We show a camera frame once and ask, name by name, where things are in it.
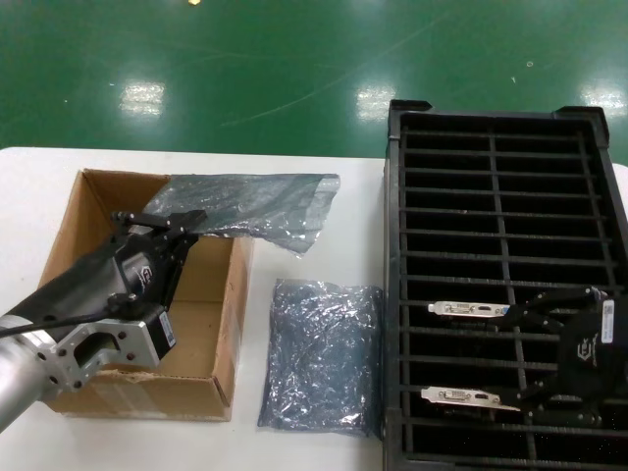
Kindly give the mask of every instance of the metal bracket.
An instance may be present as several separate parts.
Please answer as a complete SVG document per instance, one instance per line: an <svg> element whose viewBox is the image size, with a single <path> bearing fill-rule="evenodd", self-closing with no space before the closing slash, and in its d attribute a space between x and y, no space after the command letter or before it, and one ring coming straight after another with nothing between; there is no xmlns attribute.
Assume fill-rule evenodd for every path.
<svg viewBox="0 0 628 471"><path fill-rule="evenodd" d="M497 394L479 390L459 390L429 386L421 391L421 397L434 404L466 405L469 407L485 407L489 409L516 410L517 407L503 405Z"/></svg>
<svg viewBox="0 0 628 471"><path fill-rule="evenodd" d="M6 315L0 325L5 328L30 324L18 316ZM75 356L77 348L90 336L105 334L102 347L88 351L84 362L79 364ZM62 391L78 391L103 366L118 363L145 368L159 365L159 356L144 321L102 321L80 324L59 343L45 331L34 331L16 336L28 347L44 367L50 381L44 400L52 399Z"/></svg>
<svg viewBox="0 0 628 471"><path fill-rule="evenodd" d="M437 301L428 305L428 311L439 316L493 318L504 316L509 307L507 304L486 302Z"/></svg>

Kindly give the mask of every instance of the cardboard box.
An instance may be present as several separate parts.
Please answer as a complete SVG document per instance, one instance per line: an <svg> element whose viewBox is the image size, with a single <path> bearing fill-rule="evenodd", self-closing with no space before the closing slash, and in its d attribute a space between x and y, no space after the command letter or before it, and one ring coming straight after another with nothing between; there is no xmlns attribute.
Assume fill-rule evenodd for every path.
<svg viewBox="0 0 628 471"><path fill-rule="evenodd" d="M112 211L139 212L169 176L79 172L40 285L111 234ZM48 405L80 417L231 419L252 240L202 237L170 309L177 345L156 370L112 366Z"/></svg>

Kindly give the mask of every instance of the black cable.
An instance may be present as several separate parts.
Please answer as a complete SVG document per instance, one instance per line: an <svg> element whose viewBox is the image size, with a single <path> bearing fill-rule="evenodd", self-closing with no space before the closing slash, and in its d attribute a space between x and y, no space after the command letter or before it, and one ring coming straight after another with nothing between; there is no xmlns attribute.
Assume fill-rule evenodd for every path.
<svg viewBox="0 0 628 471"><path fill-rule="evenodd" d="M98 314L86 314L84 316L77 316L71 319L63 319L60 321L47 321L41 322L39 324L27 324L25 326L10 327L9 329L0 330L0 339L16 336L18 334L25 334L27 332L47 331L48 329L56 329L57 327L69 327L77 326L78 324L89 324L92 322L98 322L102 321L103 319L107 319L110 314L111 312L105 310L103 312L99 312Z"/></svg>

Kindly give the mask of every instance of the gray plastic bag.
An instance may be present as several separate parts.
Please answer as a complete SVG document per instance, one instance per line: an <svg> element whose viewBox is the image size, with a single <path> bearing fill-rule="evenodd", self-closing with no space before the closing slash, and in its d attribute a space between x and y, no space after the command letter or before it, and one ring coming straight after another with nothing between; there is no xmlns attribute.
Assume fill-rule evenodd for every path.
<svg viewBox="0 0 628 471"><path fill-rule="evenodd" d="M278 280L257 425L380 434L382 291Z"/></svg>
<svg viewBox="0 0 628 471"><path fill-rule="evenodd" d="M330 174L174 175L144 212L204 209L198 234L260 237L303 254L323 230L339 188L340 177Z"/></svg>

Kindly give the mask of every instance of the black crate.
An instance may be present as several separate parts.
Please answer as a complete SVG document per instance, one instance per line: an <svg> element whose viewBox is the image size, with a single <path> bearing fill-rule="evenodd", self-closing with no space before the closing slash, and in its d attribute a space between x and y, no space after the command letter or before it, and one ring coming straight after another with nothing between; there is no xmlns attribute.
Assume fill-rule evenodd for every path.
<svg viewBox="0 0 628 471"><path fill-rule="evenodd" d="M447 113L393 101L389 131L386 468L628 469L628 398L607 401L602 428L586 429L507 411L465 420L419 393L524 388L556 370L557 336L451 324L428 313L430 302L626 291L628 225L602 109Z"/></svg>

